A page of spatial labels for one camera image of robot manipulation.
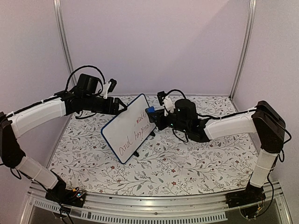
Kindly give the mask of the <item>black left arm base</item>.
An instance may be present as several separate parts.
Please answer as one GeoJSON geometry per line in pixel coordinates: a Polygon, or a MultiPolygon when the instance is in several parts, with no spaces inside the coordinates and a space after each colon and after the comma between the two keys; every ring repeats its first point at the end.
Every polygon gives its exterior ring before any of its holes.
{"type": "Polygon", "coordinates": [[[86,191],[66,189],[64,186],[48,189],[45,198],[56,203],[82,208],[85,203],[86,191]]]}

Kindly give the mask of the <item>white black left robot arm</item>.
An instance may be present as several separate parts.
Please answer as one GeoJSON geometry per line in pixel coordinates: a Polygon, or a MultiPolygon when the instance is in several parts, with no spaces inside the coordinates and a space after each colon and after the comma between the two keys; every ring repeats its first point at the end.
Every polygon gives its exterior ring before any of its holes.
{"type": "Polygon", "coordinates": [[[0,116],[0,157],[4,166],[15,169],[46,189],[47,196],[60,203],[71,198],[82,200],[79,189],[69,190],[65,181],[53,171],[26,155],[22,144],[32,146],[41,126],[54,119],[74,113],[118,115],[127,109],[119,99],[110,97],[117,82],[105,81],[87,74],[81,74],[76,86],[30,106],[0,116]]]}

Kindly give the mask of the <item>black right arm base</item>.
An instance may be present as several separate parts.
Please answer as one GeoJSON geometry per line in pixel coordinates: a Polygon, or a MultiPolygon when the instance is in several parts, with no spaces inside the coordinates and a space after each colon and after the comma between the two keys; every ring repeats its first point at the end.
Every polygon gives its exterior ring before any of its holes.
{"type": "Polygon", "coordinates": [[[226,204],[229,208],[237,208],[245,206],[240,209],[240,213],[244,218],[253,219],[256,218],[262,206],[258,205],[258,202],[262,202],[266,199],[263,187],[257,188],[248,185],[246,189],[227,193],[225,195],[226,204]]]}

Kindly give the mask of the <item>blue whiteboard eraser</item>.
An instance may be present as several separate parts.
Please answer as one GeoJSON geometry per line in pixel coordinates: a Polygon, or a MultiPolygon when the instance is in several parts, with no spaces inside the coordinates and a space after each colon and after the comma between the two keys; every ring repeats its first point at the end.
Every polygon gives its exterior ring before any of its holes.
{"type": "Polygon", "coordinates": [[[149,108],[146,108],[145,111],[146,111],[147,114],[154,113],[155,112],[155,108],[153,106],[151,106],[149,108]]]}

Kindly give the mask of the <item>small blue-framed whiteboard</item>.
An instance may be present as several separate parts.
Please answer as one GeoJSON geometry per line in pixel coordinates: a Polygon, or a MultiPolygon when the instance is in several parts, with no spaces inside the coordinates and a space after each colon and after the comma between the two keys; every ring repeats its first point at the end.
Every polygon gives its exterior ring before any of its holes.
{"type": "Polygon", "coordinates": [[[149,103],[142,93],[101,129],[102,137],[121,164],[129,161],[156,127],[150,123],[147,108],[149,103]]]}

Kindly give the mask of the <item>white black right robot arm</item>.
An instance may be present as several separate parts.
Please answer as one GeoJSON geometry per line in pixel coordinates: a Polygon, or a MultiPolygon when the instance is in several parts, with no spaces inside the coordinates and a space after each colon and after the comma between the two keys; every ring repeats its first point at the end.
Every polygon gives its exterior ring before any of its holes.
{"type": "Polygon", "coordinates": [[[273,170],[287,134],[285,121],[266,101],[259,101],[256,106],[243,112],[222,117],[199,115],[195,103],[186,98],[175,103],[163,98],[160,104],[161,109],[149,107],[145,110],[150,123],[160,131],[171,128],[198,143],[238,134],[258,138],[260,150],[257,164],[249,179],[250,187],[242,192],[241,197],[245,203],[252,203],[259,197],[259,188],[263,187],[273,170]]]}

